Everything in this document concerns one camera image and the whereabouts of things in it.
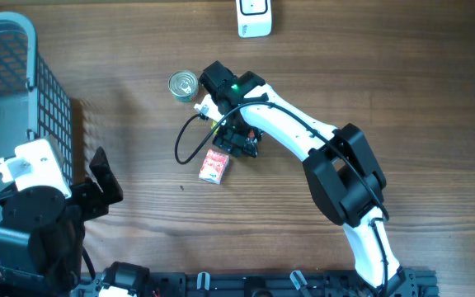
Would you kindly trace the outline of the black red snack wrapper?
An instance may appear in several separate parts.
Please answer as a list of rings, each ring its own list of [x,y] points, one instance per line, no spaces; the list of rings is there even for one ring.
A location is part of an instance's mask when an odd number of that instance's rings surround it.
[[[244,151],[253,158],[258,156],[258,143],[262,140],[262,134],[262,130],[253,128],[250,130],[249,135],[247,136]]]

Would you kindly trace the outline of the red white small carton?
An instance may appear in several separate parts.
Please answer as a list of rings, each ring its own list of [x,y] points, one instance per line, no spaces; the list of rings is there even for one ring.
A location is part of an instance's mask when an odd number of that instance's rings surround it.
[[[201,166],[199,179],[220,184],[229,161],[227,154],[209,149]]]

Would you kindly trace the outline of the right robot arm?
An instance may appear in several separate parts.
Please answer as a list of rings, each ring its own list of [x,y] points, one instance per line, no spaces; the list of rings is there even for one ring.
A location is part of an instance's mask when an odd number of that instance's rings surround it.
[[[203,116],[215,120],[210,135],[219,149],[235,157],[258,154],[270,135],[303,165],[313,202],[344,229],[355,257],[355,272],[380,296],[403,284],[403,269],[390,248],[383,205],[387,185],[364,133],[355,125],[324,124],[280,97],[253,72],[238,77],[219,61],[200,75],[210,104]]]

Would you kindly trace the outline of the green labelled round container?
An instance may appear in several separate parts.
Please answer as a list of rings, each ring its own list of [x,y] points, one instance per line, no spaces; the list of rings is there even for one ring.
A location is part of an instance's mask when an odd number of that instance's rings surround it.
[[[193,72],[181,70],[169,78],[168,88],[177,101],[189,102],[198,94],[199,81]]]

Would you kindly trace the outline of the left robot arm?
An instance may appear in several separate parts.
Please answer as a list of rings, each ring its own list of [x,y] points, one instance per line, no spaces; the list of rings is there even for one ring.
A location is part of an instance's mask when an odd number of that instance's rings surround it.
[[[123,200],[105,150],[89,164],[93,178],[66,199],[52,186],[0,195],[0,296],[149,296],[147,268],[114,262],[97,275],[85,247],[85,222]]]

